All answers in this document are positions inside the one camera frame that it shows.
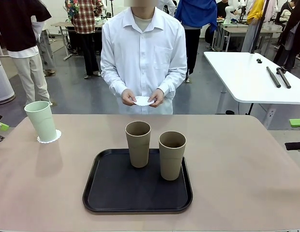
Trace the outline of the person's right hand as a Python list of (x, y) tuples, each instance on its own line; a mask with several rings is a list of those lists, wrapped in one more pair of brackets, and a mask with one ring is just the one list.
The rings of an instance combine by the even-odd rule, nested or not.
[(133, 106), (136, 103), (134, 93), (130, 89), (125, 89), (121, 94), (121, 100), (124, 105)]

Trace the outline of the person's left hand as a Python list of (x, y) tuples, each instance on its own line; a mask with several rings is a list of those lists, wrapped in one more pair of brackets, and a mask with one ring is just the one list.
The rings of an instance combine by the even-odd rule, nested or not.
[(150, 107), (158, 107), (160, 104), (163, 103), (164, 97), (165, 96), (162, 90), (157, 88), (148, 99), (148, 102), (153, 102), (152, 104), (150, 104)]

